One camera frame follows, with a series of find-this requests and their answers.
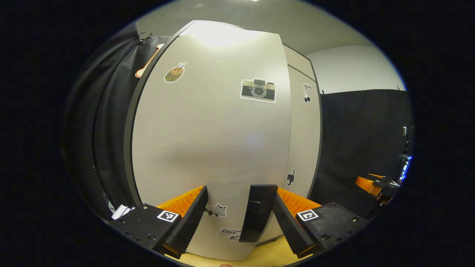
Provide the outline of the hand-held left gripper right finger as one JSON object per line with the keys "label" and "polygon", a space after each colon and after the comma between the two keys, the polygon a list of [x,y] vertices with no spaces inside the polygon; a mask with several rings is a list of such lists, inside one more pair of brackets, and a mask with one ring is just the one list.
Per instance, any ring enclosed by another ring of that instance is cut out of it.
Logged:
{"label": "hand-held left gripper right finger", "polygon": [[280,187],[273,213],[298,258],[334,247],[368,225],[367,219],[338,203],[321,205]]}

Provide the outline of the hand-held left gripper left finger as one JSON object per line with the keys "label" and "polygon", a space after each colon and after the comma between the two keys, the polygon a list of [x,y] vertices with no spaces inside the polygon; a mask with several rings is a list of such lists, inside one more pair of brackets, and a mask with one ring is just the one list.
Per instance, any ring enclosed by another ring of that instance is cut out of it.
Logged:
{"label": "hand-held left gripper left finger", "polygon": [[111,224],[135,242],[180,259],[200,224],[207,203],[207,186],[200,186],[158,206],[141,204]]}

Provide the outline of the white cabinet door cat sticker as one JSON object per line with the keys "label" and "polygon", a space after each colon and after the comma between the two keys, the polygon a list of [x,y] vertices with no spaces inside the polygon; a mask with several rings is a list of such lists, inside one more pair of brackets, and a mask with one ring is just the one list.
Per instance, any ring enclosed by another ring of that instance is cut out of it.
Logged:
{"label": "white cabinet door cat sticker", "polygon": [[276,102],[257,102],[263,129],[256,146],[262,152],[258,184],[275,184],[302,197],[310,194],[321,143],[319,90],[309,62],[279,69]]}

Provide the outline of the white cabinet door camera sticker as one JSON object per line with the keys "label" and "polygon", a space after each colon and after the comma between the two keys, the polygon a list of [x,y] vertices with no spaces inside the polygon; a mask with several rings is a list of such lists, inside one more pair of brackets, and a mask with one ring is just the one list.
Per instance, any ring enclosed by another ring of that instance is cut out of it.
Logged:
{"label": "white cabinet door camera sticker", "polygon": [[252,184],[280,185],[291,135],[290,81],[281,37],[195,21],[147,68],[132,128],[138,198],[159,205],[207,186],[187,252],[242,261],[256,242],[219,237],[242,230]]}

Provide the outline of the white cabinet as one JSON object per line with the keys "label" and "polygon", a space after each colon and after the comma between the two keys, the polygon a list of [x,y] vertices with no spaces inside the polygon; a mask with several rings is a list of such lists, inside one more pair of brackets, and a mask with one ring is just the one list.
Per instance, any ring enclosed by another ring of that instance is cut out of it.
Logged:
{"label": "white cabinet", "polygon": [[[187,25],[183,26],[172,37],[174,38],[175,36],[177,36],[178,33],[180,33],[182,30],[184,30],[187,27]],[[127,128],[126,128],[125,135],[128,137],[128,139],[124,144],[124,159],[125,159],[126,177],[127,177],[129,182],[135,182],[134,177],[133,177],[132,159],[131,159],[131,149],[132,149],[132,137],[131,137],[131,135],[132,135],[132,128],[133,128],[133,119],[134,119],[134,116],[135,116],[136,105],[137,105],[137,102],[138,102],[138,98],[140,96],[141,87],[144,85],[143,76],[145,74],[147,74],[147,68],[149,67],[149,65],[151,63],[155,62],[155,59],[153,61],[151,61],[150,63],[148,63],[148,66],[146,67],[143,74],[141,75],[140,81],[139,81],[138,85],[136,86],[136,90],[133,94],[132,101],[130,103],[130,108],[129,108],[128,115],[127,115],[127,119],[126,119],[126,127]],[[207,215],[212,215],[212,214],[217,215],[219,212],[224,211],[224,208],[221,208],[221,207],[219,207],[216,212],[212,212],[211,208],[207,207],[207,209],[208,209],[208,213],[206,213]],[[263,234],[261,235],[259,240],[266,241],[266,240],[269,240],[271,238],[275,238],[275,237],[279,236],[280,234],[281,234],[281,231],[278,230],[277,222],[273,218],[273,216],[271,215],[270,218],[269,218],[268,224],[266,225],[266,229],[263,232]]]}

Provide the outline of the white cabinet drawer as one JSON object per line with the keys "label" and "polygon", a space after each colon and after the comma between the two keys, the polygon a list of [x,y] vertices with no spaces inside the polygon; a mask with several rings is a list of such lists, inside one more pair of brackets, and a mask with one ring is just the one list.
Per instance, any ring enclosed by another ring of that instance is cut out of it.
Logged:
{"label": "white cabinet drawer", "polygon": [[290,46],[287,46],[286,44],[283,44],[283,48],[285,51],[287,64],[300,71],[301,73],[305,74],[312,80],[316,81],[316,76],[311,60],[300,52],[294,50]]}

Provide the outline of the lit computer monitor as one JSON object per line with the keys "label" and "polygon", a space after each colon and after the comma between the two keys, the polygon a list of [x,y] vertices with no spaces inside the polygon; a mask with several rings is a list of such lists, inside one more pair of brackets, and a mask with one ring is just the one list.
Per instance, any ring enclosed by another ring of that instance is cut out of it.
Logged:
{"label": "lit computer monitor", "polygon": [[402,182],[406,178],[406,173],[409,168],[410,161],[412,159],[412,156],[407,156],[404,155],[400,158],[399,161],[399,169],[400,169],[400,176],[399,176],[399,181]]}

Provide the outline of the black backdrop cloth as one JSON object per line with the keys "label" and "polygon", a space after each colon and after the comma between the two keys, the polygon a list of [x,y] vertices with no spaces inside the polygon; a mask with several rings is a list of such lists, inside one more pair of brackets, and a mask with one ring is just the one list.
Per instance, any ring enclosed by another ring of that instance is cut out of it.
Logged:
{"label": "black backdrop cloth", "polygon": [[[136,72],[172,40],[155,36],[139,41],[117,34],[92,54],[73,84],[61,149],[80,191],[95,208],[104,208],[99,201],[103,194],[114,206],[139,202],[135,182],[126,177],[126,117],[140,81]],[[339,46],[304,56],[314,68],[322,119],[309,197],[369,214],[369,196],[356,188],[356,176],[396,176],[402,130],[407,127],[412,139],[415,128],[409,93],[397,69],[376,47]]]}

